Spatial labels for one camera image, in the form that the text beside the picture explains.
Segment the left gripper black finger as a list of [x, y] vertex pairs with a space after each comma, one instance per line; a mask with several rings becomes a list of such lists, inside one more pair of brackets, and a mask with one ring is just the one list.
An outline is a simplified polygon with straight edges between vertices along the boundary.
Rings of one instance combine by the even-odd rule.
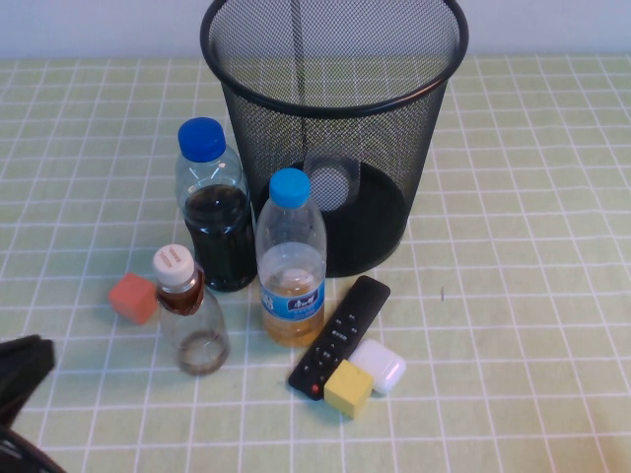
[[1, 343], [2, 368], [31, 364], [48, 368], [55, 366], [55, 349], [52, 340], [39, 335], [29, 335]]
[[11, 427], [34, 391], [53, 370], [52, 361], [1, 363], [1, 426]]

